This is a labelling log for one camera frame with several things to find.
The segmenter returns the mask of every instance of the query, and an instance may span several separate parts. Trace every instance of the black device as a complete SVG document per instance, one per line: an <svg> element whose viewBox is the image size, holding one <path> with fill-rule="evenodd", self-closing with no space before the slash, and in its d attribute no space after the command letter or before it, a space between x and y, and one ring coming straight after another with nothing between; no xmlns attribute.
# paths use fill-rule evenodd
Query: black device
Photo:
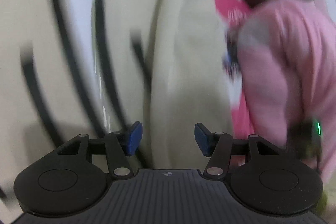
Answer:
<svg viewBox="0 0 336 224"><path fill-rule="evenodd" d="M323 185L319 175L258 135L236 140L195 125L202 153L199 170L140 169L125 155L142 136L126 132L89 139L80 134L23 170L14 192L19 223L324 223L311 210ZM91 163L105 154L109 173ZM246 163L229 169L232 155Z"/></svg>
<svg viewBox="0 0 336 224"><path fill-rule="evenodd" d="M316 170L320 173L322 136L321 123L314 118L307 119L288 129L286 151L299 160L316 159Z"/></svg>

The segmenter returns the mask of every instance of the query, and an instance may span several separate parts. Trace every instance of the pink sleeve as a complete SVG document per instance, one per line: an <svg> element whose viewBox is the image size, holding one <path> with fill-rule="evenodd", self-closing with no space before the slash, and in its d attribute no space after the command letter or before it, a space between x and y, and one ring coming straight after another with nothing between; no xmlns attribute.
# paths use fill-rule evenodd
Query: pink sleeve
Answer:
<svg viewBox="0 0 336 224"><path fill-rule="evenodd" d="M284 143L288 126L317 118L324 132L326 182L336 168L335 25L302 0L270 1L249 22L238 53L255 128Z"/></svg>

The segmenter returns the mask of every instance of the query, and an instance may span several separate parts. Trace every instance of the logo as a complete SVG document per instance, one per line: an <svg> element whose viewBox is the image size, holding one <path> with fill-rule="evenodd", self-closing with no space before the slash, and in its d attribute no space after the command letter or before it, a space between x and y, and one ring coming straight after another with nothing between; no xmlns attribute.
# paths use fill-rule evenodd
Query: logo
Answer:
<svg viewBox="0 0 336 224"><path fill-rule="evenodd" d="M169 172L169 171L166 171L166 172L164 172L163 174L164 174L165 176L169 177L169 176L171 176L173 173L172 173L172 172Z"/></svg>

